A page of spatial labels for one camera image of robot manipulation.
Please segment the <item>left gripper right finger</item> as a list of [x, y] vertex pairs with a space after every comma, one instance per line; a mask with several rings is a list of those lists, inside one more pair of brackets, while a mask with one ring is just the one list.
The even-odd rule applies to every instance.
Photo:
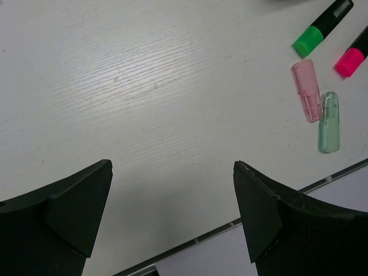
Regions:
[[367, 213], [289, 188], [237, 161], [233, 181], [259, 275], [366, 275]]

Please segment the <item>green cap black highlighter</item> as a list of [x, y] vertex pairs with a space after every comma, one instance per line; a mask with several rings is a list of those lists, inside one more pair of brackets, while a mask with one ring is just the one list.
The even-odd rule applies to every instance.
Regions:
[[322, 12], [292, 44], [299, 57], [306, 58], [339, 25], [354, 7], [352, 0], [334, 1]]

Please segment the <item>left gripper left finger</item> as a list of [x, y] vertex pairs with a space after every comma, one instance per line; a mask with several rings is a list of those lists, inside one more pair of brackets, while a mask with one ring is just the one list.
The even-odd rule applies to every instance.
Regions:
[[1, 275], [81, 275], [112, 183], [108, 159], [1, 202]]

